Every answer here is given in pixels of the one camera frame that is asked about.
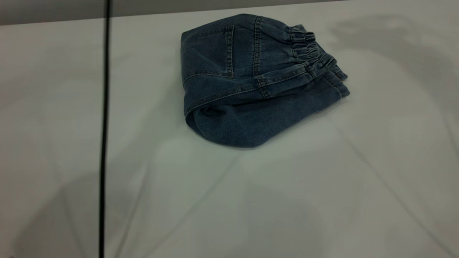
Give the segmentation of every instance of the gray wall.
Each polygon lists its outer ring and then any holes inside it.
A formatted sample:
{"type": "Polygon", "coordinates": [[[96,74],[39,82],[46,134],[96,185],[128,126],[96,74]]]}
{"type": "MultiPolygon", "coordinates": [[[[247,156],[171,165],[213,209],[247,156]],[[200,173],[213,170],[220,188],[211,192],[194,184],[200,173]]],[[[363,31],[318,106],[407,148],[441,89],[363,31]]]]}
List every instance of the gray wall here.
{"type": "MultiPolygon", "coordinates": [[[[114,16],[275,6],[328,0],[112,0],[114,16]]],[[[0,25],[103,17],[103,0],[0,0],[0,25]]]]}

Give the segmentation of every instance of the black wire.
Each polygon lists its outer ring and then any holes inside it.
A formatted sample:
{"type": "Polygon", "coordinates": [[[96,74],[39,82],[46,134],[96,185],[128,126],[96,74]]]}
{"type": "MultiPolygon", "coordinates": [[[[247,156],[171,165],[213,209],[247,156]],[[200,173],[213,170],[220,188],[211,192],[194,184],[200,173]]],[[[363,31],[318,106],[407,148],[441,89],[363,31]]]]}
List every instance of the black wire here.
{"type": "Polygon", "coordinates": [[[99,187],[99,258],[104,258],[105,250],[105,177],[107,157],[108,113],[110,95],[110,14],[111,0],[105,0],[104,9],[104,88],[102,112],[102,141],[100,161],[100,187],[99,187]]]}

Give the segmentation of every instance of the blue denim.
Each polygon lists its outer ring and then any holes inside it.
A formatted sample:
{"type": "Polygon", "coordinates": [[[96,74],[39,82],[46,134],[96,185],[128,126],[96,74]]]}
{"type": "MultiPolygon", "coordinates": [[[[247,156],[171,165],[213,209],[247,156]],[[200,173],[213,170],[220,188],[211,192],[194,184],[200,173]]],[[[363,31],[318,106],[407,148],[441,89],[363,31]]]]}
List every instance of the blue denim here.
{"type": "Polygon", "coordinates": [[[302,25],[240,14],[182,34],[185,119],[203,138],[256,147],[349,95],[302,25]]]}

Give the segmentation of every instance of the white table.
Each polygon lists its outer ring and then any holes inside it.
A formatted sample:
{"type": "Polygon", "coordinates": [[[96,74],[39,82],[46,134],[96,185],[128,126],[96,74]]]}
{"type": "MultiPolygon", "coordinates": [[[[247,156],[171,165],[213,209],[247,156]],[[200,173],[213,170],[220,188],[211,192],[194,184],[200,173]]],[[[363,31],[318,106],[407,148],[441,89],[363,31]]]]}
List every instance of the white table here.
{"type": "MultiPolygon", "coordinates": [[[[458,256],[457,10],[351,0],[114,18],[108,257],[458,256]],[[315,32],[351,95],[257,149],[198,137],[180,35],[239,13],[315,32]]],[[[102,23],[0,27],[2,257],[97,256],[102,23]]]]}

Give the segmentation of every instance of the back pocket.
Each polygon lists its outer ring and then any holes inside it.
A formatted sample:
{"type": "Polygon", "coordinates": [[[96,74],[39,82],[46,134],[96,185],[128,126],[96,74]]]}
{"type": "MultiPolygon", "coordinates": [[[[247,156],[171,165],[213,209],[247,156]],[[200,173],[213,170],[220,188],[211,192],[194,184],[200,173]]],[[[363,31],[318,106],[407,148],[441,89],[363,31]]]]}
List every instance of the back pocket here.
{"type": "Polygon", "coordinates": [[[182,80],[196,75],[234,78],[234,26],[199,33],[182,42],[182,80]]]}

